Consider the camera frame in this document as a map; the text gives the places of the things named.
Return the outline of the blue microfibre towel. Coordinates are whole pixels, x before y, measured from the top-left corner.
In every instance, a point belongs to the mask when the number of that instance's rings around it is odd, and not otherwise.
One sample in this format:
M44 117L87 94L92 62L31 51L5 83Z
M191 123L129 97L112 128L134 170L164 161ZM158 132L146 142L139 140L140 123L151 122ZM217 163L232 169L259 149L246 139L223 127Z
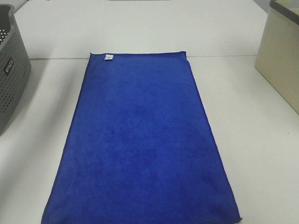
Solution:
M236 224L184 51L90 54L43 224Z

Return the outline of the white towel label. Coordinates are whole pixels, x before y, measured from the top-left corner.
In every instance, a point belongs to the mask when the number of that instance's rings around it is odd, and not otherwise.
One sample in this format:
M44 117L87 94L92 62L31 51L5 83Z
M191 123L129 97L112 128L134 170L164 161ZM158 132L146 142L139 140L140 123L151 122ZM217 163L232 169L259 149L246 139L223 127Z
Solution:
M105 54L105 58L104 60L113 60L114 58L114 55L111 55L111 54Z

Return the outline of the grey perforated plastic basket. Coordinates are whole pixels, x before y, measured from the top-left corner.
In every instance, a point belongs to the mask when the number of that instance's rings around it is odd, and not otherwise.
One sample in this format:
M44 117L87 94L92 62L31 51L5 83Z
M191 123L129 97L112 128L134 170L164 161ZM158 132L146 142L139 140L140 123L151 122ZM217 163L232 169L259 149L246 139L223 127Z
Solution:
M14 6L0 5L0 132L4 132L27 85L31 63Z

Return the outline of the beige fabric storage box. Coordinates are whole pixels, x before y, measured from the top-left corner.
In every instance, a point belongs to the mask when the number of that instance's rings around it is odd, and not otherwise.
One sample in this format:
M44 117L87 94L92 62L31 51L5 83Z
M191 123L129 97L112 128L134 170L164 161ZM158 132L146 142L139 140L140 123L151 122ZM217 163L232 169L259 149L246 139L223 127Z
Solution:
M299 110L299 2L272 0L255 68Z

